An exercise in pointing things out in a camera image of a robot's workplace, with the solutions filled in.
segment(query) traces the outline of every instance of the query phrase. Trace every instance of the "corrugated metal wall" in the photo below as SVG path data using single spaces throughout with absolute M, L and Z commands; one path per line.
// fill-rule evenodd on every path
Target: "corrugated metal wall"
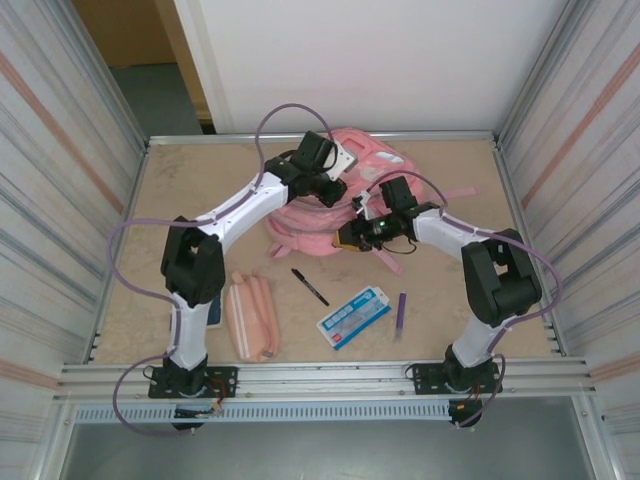
M 591 2 L 558 54 L 506 136 L 507 168 L 535 245 L 564 276 L 567 347 L 587 358 L 626 471 L 640 475 L 640 2 Z
M 0 5 L 0 477 L 24 478 L 63 362 L 80 362 L 142 133 L 67 2 Z

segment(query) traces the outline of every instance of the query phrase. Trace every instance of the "pink pencil case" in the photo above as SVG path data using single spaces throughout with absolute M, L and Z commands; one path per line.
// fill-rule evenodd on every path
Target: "pink pencil case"
M 224 310 L 231 340 L 242 361 L 264 362 L 278 353 L 280 332 L 269 283 L 264 277 L 231 274 Z

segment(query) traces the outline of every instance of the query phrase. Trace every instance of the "black marker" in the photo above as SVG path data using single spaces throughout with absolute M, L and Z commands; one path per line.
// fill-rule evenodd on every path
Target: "black marker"
M 309 290 L 311 290 L 311 293 L 313 293 L 318 298 L 318 300 L 320 300 L 322 303 L 324 303 L 327 307 L 329 306 L 329 302 L 327 302 L 327 299 L 324 298 L 322 295 L 320 295 L 320 292 L 318 292 L 315 288 L 313 288 L 313 286 L 311 286 L 311 284 L 309 282 L 307 282 L 307 280 L 304 278 L 304 275 L 302 275 L 298 271 L 298 269 L 292 268 L 291 271 L 298 278 L 298 280 L 300 280 L 303 283 L 303 285 L 305 287 L 307 287 Z

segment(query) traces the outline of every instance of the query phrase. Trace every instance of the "gray floor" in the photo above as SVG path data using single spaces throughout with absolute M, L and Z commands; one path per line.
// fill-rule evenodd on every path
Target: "gray floor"
M 243 480 L 593 478 L 570 399 L 500 399 L 475 431 L 446 422 L 237 423 L 194 437 L 74 430 L 61 478 Z
M 202 135 L 177 64 L 110 70 L 146 136 Z

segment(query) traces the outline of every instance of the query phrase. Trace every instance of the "purple marker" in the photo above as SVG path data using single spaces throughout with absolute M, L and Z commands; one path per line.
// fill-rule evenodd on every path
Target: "purple marker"
M 404 305 L 407 301 L 407 294 L 402 292 L 398 299 L 398 316 L 396 317 L 396 340 L 402 337 L 402 329 L 404 328 Z

